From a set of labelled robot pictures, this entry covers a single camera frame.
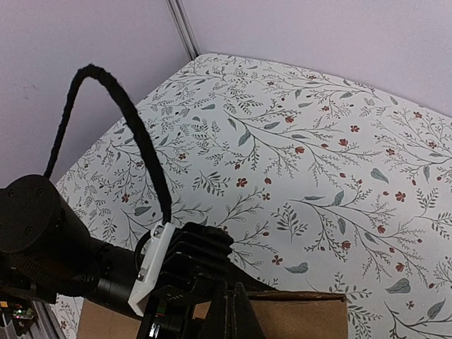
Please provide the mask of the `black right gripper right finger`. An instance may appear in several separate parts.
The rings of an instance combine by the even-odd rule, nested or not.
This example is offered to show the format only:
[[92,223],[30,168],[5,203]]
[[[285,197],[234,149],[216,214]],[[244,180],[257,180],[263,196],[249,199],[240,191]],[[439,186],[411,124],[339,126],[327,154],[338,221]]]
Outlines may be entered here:
[[231,336],[236,339],[266,338],[242,283],[234,286],[231,306]]

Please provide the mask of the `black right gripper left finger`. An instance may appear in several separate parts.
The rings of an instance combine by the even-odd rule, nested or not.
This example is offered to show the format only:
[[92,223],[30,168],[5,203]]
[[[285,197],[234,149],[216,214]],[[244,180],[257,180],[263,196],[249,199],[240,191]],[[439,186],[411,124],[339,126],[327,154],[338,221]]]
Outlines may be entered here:
[[204,338],[234,338],[234,293],[220,282],[204,321]]

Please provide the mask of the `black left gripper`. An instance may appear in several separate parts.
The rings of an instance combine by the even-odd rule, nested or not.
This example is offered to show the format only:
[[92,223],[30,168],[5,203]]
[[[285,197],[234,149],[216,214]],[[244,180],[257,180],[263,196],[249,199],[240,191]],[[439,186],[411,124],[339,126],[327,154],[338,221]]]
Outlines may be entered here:
[[213,298],[225,268],[142,268],[136,280],[138,338],[180,338],[197,304]]

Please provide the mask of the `brown cardboard box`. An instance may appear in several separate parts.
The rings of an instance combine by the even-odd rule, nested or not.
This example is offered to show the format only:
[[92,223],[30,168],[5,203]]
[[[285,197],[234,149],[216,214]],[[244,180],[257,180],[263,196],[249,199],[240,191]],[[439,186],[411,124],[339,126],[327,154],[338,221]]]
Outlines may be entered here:
[[[248,294],[266,338],[347,338],[346,296],[322,292]],[[78,338],[137,338],[141,320],[84,301]]]

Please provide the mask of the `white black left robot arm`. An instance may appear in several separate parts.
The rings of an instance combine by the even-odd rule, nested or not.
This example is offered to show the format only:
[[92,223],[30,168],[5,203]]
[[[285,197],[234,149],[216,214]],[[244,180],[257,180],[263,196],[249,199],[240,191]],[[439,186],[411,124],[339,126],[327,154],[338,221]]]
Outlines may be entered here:
[[179,337],[188,312],[227,277],[232,239],[193,222],[175,227],[165,179],[154,182],[163,218],[134,250],[91,237],[46,177],[9,184],[1,190],[1,291],[46,303],[84,297],[140,319],[139,338]]

